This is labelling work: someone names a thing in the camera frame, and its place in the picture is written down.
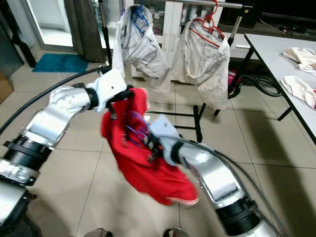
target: white pants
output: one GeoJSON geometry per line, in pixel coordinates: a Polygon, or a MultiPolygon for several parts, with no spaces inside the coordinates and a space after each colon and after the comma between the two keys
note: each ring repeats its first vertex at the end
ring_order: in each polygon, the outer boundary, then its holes
{"type": "MultiPolygon", "coordinates": [[[[138,5],[130,6],[121,17],[120,27],[117,29],[117,38],[120,39],[116,40],[117,49],[113,52],[114,58],[116,52],[121,53],[123,62],[141,70],[151,88],[159,92],[169,92],[170,81],[165,80],[169,67],[153,32],[152,14],[147,8],[142,7],[149,23],[147,26],[145,21],[137,22],[137,26],[144,31],[142,35],[131,21],[131,12],[137,7],[138,5]],[[120,44],[122,44],[121,52],[117,47],[120,44]]],[[[114,62],[113,65],[119,67],[121,63],[114,62]]]]}
{"type": "Polygon", "coordinates": [[[192,20],[179,38],[173,65],[166,79],[197,85],[206,104],[224,109],[228,102],[229,59],[230,47],[226,38],[220,38],[216,30],[213,33],[207,31],[201,21],[192,20]],[[190,28],[219,47],[202,39],[190,28]]]}

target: white cloth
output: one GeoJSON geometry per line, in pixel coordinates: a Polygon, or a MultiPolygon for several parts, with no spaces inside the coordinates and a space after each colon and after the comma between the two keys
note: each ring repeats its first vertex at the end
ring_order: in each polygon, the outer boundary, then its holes
{"type": "Polygon", "coordinates": [[[283,77],[281,83],[289,93],[305,101],[310,107],[316,110],[316,95],[307,83],[296,76],[283,77]]]}
{"type": "Polygon", "coordinates": [[[316,77],[316,70],[311,66],[311,64],[316,63],[316,52],[310,48],[287,48],[283,55],[287,58],[294,60],[299,63],[296,67],[303,71],[312,74],[316,77]]]}
{"type": "Polygon", "coordinates": [[[173,64],[166,79],[197,85],[204,102],[222,110],[228,103],[230,47],[226,38],[219,37],[218,31],[211,33],[204,28],[210,25],[193,20],[187,23],[179,38],[173,64]],[[190,28],[219,47],[202,39],[190,28]]]}
{"type": "Polygon", "coordinates": [[[152,89],[169,92],[170,81],[165,79],[169,67],[153,32],[151,12],[144,6],[142,7],[148,26],[145,21],[137,20],[137,26],[144,30],[144,35],[131,21],[132,12],[135,12],[138,7],[139,5],[128,7],[118,23],[113,67],[122,71],[119,61],[119,55],[121,55],[123,63],[132,64],[143,72],[144,79],[152,89]]]}

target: curtain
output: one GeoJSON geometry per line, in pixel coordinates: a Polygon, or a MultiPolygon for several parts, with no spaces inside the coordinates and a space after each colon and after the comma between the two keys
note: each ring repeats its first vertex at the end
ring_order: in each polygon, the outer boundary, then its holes
{"type": "Polygon", "coordinates": [[[87,61],[104,63],[100,34],[91,0],[64,0],[74,50],[87,61]]]}

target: red hanger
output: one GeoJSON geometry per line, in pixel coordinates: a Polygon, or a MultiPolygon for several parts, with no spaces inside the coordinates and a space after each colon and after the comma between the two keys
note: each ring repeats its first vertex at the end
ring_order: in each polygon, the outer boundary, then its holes
{"type": "MultiPolygon", "coordinates": [[[[213,21],[213,17],[212,17],[212,16],[213,16],[213,15],[215,14],[215,12],[217,11],[218,2],[217,2],[217,0],[212,0],[212,1],[214,1],[214,2],[216,3],[215,10],[214,10],[213,12],[211,12],[210,14],[208,14],[208,15],[205,17],[205,19],[195,19],[194,21],[201,21],[201,22],[203,22],[202,27],[203,27],[204,29],[206,29],[207,31],[210,31],[211,33],[213,33],[214,29],[216,29],[216,31],[221,34],[221,37],[222,37],[222,38],[225,38],[225,35],[221,32],[221,30],[220,30],[219,28],[217,28],[216,26],[214,26],[214,21],[213,21]],[[212,27],[205,26],[206,23],[209,24],[209,23],[207,22],[207,20],[209,20],[210,22],[212,22],[212,27]]],[[[205,38],[205,37],[203,37],[202,35],[200,35],[200,34],[199,34],[198,32],[196,32],[195,30],[193,30],[193,29],[191,29],[191,28],[190,28],[190,30],[191,30],[192,32],[194,32],[195,34],[197,34],[199,37],[201,37],[203,40],[205,40],[205,41],[207,41],[207,42],[209,42],[209,43],[211,43],[211,44],[213,44],[213,45],[219,47],[218,44],[216,44],[216,43],[214,43],[214,42],[208,40],[208,39],[205,38]]]]}

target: tile floor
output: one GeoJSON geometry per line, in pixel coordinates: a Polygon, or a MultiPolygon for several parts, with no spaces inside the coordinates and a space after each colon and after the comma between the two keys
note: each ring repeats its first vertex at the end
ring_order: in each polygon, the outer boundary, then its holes
{"type": "MultiPolygon", "coordinates": [[[[10,77],[15,91],[0,105],[0,125],[26,101],[69,75],[32,73],[27,65],[21,67],[10,77]]],[[[96,73],[76,81],[88,83],[95,78],[96,73]]],[[[134,84],[145,86],[141,81],[134,84]]],[[[150,100],[153,110],[178,113],[191,113],[192,105],[202,104],[195,87],[178,84],[169,94],[150,91],[150,100]]],[[[24,111],[0,137],[0,144],[16,137],[46,103],[47,97],[24,111]]],[[[201,120],[203,142],[245,168],[298,237],[311,237],[316,224],[316,146],[294,114],[277,121],[286,108],[281,98],[267,97],[245,86],[218,117],[213,116],[212,108],[206,108],[201,120]]],[[[101,116],[86,112],[72,120],[68,133],[31,188],[38,198],[30,206],[30,213],[45,237],[82,237],[101,227],[116,237],[161,237],[170,227],[181,227],[191,237],[225,236],[202,193],[199,204],[191,208],[162,206],[137,193],[118,171],[106,140],[100,136],[101,116]]],[[[193,124],[190,118],[169,118],[177,125],[193,124]]],[[[180,129],[179,133],[195,140],[190,130],[180,129]]],[[[245,180],[245,184],[271,219],[250,183],[245,180]]]]}

